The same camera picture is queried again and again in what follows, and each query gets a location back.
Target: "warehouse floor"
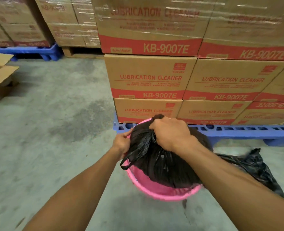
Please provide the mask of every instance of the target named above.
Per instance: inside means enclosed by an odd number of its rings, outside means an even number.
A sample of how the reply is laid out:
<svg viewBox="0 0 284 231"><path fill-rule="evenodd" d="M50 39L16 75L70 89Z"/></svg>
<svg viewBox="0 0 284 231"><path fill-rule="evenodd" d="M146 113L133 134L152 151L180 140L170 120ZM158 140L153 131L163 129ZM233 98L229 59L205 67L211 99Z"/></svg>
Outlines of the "warehouse floor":
<svg viewBox="0 0 284 231"><path fill-rule="evenodd" d="M21 230L61 186L111 146L113 99L103 60L21 60L20 85L0 102L0 230ZM215 152L261 155L284 190L284 147L224 140ZM181 202L154 201L115 168L87 230L236 230L203 189Z"/></svg>

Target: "pink plastic bucket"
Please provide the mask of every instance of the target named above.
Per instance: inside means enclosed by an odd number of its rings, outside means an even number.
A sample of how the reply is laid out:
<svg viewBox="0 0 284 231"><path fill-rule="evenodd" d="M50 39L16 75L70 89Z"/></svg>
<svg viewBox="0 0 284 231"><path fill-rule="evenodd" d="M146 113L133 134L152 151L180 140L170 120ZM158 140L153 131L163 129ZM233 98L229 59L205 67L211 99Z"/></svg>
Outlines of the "pink plastic bucket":
<svg viewBox="0 0 284 231"><path fill-rule="evenodd" d="M151 120L147 119L140 123L147 122ZM123 165L129 165L129 160L126 160ZM163 200L163 201L181 201L189 196L197 193L201 188L202 185L198 185L194 188L181 188L175 189L167 186L163 186L157 182L153 182L146 176L142 170L138 169L134 165L132 165L127 170L128 177L132 180L133 184L141 190L143 193L147 194L148 196Z"/></svg>

